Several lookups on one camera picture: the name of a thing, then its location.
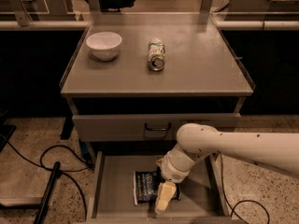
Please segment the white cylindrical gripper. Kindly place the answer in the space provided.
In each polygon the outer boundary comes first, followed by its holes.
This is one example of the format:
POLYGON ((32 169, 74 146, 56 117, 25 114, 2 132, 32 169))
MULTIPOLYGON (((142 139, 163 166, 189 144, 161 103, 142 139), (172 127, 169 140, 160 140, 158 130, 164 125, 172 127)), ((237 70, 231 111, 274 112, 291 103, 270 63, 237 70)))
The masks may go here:
POLYGON ((160 159, 161 175, 167 181, 160 183, 158 187, 155 202, 157 215, 166 210, 176 192, 175 183, 181 183, 189 175, 198 158, 198 154, 187 152, 179 144, 176 144, 160 159))

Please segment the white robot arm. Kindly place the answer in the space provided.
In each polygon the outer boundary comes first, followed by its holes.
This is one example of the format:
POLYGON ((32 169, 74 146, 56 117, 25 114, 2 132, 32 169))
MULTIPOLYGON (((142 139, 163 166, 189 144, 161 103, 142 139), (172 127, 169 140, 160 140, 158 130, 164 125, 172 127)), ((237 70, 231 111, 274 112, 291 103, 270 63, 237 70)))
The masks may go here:
POLYGON ((176 185, 189 175, 193 166, 212 153, 256 162, 286 175, 299 175, 298 133, 231 133, 187 123, 178 129, 175 146, 157 161, 164 182, 158 188, 156 214, 166 210, 176 185))

